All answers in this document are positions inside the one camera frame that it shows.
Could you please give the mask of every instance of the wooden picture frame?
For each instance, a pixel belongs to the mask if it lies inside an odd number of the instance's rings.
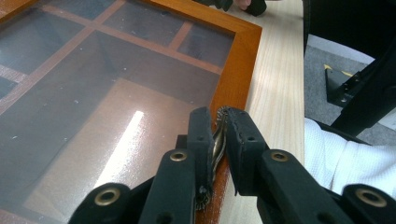
[[[0,6],[3,9],[2,14],[0,14],[0,22],[8,20],[35,2],[36,0],[6,0],[4,5]],[[190,0],[144,0],[144,2],[234,36],[228,59],[210,104],[210,111],[212,118],[215,118],[218,108],[223,105],[244,109],[262,28]],[[205,211],[197,212],[196,223],[219,222],[219,213],[228,176],[228,162],[223,160],[218,166],[212,203],[206,207]]]

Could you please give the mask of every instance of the glass pane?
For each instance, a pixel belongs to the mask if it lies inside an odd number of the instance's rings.
[[[155,175],[233,36],[136,1],[44,1],[0,25],[0,222],[65,223]]]

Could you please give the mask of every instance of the white cloth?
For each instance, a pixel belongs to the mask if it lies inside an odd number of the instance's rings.
[[[365,184],[396,199],[396,146],[350,142],[312,119],[304,128],[304,166],[322,187],[341,194],[346,185]]]

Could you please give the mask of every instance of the gray floor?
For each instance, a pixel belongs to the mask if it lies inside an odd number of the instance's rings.
[[[342,110],[337,105],[327,103],[324,64],[334,70],[355,74],[372,60],[353,49],[309,36],[304,57],[305,116],[330,125]],[[396,132],[379,123],[363,131],[358,138],[376,146],[396,146]]]

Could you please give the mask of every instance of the black metal stand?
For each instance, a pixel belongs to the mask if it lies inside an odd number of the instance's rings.
[[[356,136],[396,107],[396,38],[388,51],[346,80],[326,71],[328,101],[344,109],[332,127]]]

